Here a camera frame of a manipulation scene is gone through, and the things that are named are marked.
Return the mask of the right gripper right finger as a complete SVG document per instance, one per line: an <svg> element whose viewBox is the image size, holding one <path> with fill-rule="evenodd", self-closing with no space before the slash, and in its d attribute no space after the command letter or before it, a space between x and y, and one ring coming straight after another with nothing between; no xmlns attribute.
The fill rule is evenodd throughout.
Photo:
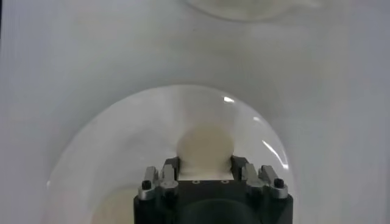
<svg viewBox="0 0 390 224"><path fill-rule="evenodd" d="M258 170L244 157L231 156L233 179L244 182L249 195L268 195L275 199L288 198L288 186L272 166L262 165Z"/></svg>

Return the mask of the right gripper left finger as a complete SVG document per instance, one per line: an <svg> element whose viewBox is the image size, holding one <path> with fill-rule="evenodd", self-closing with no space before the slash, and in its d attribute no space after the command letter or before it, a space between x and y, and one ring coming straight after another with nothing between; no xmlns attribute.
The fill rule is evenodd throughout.
<svg viewBox="0 0 390 224"><path fill-rule="evenodd" d="M157 197L158 191L162 196L168 194L176 195L179 188L180 159L169 158L165 161L161 172L154 166L146 168L144 178L138 188L139 200L153 200Z"/></svg>

